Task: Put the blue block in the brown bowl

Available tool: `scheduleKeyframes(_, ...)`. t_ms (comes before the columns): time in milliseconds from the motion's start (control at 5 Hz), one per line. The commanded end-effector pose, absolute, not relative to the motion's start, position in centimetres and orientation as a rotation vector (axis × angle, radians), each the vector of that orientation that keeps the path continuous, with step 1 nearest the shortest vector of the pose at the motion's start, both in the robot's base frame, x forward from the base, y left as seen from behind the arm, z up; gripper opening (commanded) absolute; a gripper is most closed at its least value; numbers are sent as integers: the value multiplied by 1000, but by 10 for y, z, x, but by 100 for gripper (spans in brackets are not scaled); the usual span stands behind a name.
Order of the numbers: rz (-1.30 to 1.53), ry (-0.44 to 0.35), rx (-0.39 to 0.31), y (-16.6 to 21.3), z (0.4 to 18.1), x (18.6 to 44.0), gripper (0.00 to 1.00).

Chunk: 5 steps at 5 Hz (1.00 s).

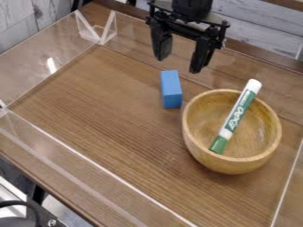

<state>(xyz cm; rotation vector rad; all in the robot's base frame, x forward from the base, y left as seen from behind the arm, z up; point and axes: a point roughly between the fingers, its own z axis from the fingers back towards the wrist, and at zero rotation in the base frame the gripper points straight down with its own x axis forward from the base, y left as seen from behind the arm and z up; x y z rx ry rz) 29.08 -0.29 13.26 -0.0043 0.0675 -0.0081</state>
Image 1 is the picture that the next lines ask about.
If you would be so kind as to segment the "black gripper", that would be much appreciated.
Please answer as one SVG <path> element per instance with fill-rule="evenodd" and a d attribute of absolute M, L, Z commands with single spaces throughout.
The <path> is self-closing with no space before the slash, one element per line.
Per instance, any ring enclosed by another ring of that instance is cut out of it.
<path fill-rule="evenodd" d="M 224 46 L 226 20 L 210 13 L 213 0 L 150 0 L 145 23 L 150 29 L 153 56 L 162 61 L 172 52 L 172 34 L 196 41 L 189 72 L 198 74 L 213 49 Z"/>

